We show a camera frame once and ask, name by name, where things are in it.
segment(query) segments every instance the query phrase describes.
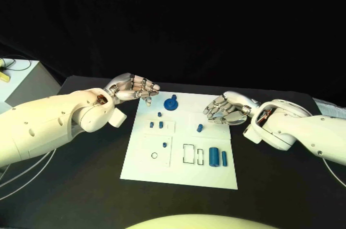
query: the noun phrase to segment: blue cylinder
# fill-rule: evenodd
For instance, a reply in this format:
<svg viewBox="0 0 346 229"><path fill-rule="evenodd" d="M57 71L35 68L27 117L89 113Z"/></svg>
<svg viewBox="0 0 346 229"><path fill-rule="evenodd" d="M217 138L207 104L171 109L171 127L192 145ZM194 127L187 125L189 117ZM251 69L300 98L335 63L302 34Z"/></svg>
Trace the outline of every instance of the blue cylinder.
<svg viewBox="0 0 346 229"><path fill-rule="evenodd" d="M197 131L201 133L201 132L202 132L202 129L204 129L204 125L200 124L200 125L198 125L198 128L197 128Z"/></svg>
<svg viewBox="0 0 346 229"><path fill-rule="evenodd" d="M218 167L220 165L221 165L220 148L211 147L210 148L210 166Z"/></svg>
<svg viewBox="0 0 346 229"><path fill-rule="evenodd" d="M176 95L174 95L172 98L165 101L164 106L169 111L175 111L178 109L179 102Z"/></svg>
<svg viewBox="0 0 346 229"><path fill-rule="evenodd" d="M224 151L221 153L223 155L223 166L227 167L228 166L228 155L227 155L227 152Z"/></svg>

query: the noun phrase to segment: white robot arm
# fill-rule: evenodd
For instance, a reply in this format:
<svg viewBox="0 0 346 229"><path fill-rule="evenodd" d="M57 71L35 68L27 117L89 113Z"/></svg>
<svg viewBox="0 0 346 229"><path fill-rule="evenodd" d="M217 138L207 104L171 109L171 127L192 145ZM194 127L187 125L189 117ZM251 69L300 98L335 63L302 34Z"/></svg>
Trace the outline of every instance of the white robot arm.
<svg viewBox="0 0 346 229"><path fill-rule="evenodd" d="M116 105L143 98L151 106L159 90L151 80L126 73L104 89L51 96L12 108L0 114L0 167L48 153L107 122L120 127L127 116Z"/></svg>
<svg viewBox="0 0 346 229"><path fill-rule="evenodd" d="M224 116L214 117L220 110ZM313 116L302 106L280 99L262 105L234 91L227 91L213 101L204 113L210 122L228 125L244 123L250 116L244 136L254 143L264 140L275 148L287 151L299 140L318 157L346 165L346 119Z"/></svg>

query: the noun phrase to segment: black curtain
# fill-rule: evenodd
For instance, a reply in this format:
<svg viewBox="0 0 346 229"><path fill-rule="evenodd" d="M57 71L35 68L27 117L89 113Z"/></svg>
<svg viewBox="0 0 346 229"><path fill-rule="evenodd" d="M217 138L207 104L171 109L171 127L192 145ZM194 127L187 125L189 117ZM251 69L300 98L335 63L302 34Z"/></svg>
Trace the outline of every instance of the black curtain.
<svg viewBox="0 0 346 229"><path fill-rule="evenodd" d="M346 106L337 1L2 0L0 54L41 60L61 83L130 72Z"/></svg>

